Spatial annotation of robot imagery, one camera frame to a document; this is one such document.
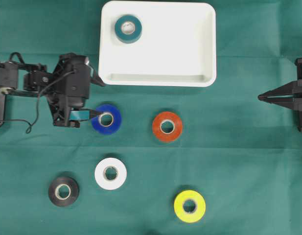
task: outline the black tape roll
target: black tape roll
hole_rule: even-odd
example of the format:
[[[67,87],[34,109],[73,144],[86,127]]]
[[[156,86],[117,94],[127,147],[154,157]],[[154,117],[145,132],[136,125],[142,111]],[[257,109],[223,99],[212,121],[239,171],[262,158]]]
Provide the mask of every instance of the black tape roll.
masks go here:
[[[67,197],[63,198],[59,195],[59,188],[62,186],[67,186],[69,189],[69,194]],[[53,204],[58,207],[66,207],[74,203],[79,195],[79,187],[77,182],[70,177],[59,177],[51,183],[48,188],[48,196]]]

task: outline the blue tape roll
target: blue tape roll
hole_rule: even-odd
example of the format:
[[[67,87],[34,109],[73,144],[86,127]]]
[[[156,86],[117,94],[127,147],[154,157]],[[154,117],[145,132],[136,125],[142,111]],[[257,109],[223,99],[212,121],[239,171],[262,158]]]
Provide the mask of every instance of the blue tape roll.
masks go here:
[[[103,104],[98,106],[95,110],[103,112],[103,114],[99,115],[98,117],[93,117],[91,119],[91,123],[93,128],[101,134],[110,135],[115,133],[121,124],[121,115],[119,110],[110,104]],[[109,126],[103,126],[99,120],[104,114],[110,114],[113,117],[113,121]]]
[[[132,15],[122,16],[115,24],[115,33],[123,43],[134,43],[141,36],[141,22]]]

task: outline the table surface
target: table surface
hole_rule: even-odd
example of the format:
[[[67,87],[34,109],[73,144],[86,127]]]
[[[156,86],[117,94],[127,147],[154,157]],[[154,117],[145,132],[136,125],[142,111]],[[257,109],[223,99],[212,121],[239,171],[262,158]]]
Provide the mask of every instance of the table surface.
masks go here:
[[[0,59],[18,51],[25,62],[52,71],[58,56],[72,51],[97,67],[105,2],[0,0]],[[257,99],[296,79],[302,0],[206,2],[217,20],[218,76],[212,86],[91,85],[87,108],[111,103],[121,111],[121,128],[110,136],[95,132],[90,122],[80,129],[53,127],[44,98],[31,134],[23,123],[0,129],[0,234],[302,234],[297,117]],[[35,118],[35,99],[7,100],[7,118]],[[181,137],[169,144],[151,130],[164,110],[184,124]],[[112,191],[94,179],[96,164],[109,156],[128,170],[125,184]],[[67,208],[54,206],[47,194],[59,175],[80,186]],[[173,199],[183,189],[206,200],[198,223],[183,223],[174,214]]]

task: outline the tape roll center hole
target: tape roll center hole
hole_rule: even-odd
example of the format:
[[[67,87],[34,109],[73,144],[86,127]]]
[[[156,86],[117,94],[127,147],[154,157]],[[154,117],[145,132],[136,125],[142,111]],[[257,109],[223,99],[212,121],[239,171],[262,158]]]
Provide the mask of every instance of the tape roll center hole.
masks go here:
[[[165,134],[170,134],[175,130],[175,124],[172,120],[164,120],[161,122],[161,131]]]
[[[108,181],[113,181],[117,178],[118,176],[118,171],[115,167],[112,166],[108,166],[107,168],[105,168],[104,170],[104,178]]]
[[[69,198],[70,194],[71,194],[71,189],[66,184],[60,184],[55,189],[55,196],[59,200],[66,200],[67,198]]]
[[[196,203],[195,201],[188,199],[183,204],[184,211],[191,214],[196,211]]]
[[[111,113],[103,113],[98,116],[98,121],[102,126],[108,127],[113,124],[114,117]]]
[[[126,21],[121,25],[121,32],[126,35],[133,34],[136,30],[136,25],[131,21]]]

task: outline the wire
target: wire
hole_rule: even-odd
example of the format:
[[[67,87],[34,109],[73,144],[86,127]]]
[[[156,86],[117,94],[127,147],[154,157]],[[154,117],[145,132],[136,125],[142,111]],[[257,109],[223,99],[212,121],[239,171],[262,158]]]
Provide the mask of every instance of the wire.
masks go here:
[[[13,52],[13,53],[11,53],[10,56],[9,56],[9,61],[15,62],[15,61],[12,60],[13,57],[14,57],[14,55],[16,55],[18,57],[18,59],[19,59],[19,61],[20,61],[21,64],[25,64],[25,62],[23,60],[23,57],[22,57],[22,55],[19,52]]]
[[[46,87],[44,87],[39,93],[38,93],[38,96],[37,96],[37,102],[36,102],[36,117],[33,121],[33,123],[30,123],[29,121],[27,120],[24,120],[24,119],[5,119],[5,120],[0,120],[0,122],[8,122],[8,121],[23,121],[23,122],[26,122],[29,127],[26,129],[26,134],[29,134],[31,131],[32,131],[32,127],[34,124],[37,123],[38,119],[39,119],[39,103],[40,103],[40,97],[43,96],[43,93],[48,89],[50,88],[51,86],[53,86],[55,83],[63,80],[65,77],[67,77],[68,75],[72,74],[72,73],[75,73],[76,70],[73,70],[73,71],[69,71],[69,72],[66,72],[64,75],[60,76],[58,79],[56,79],[55,81],[51,82],[50,84],[48,84]]]
[[[29,126],[31,125],[30,122],[28,122],[27,120],[24,120],[24,119],[5,119],[5,120],[0,120],[0,122],[8,122],[8,121],[23,121],[23,122],[26,122]]]

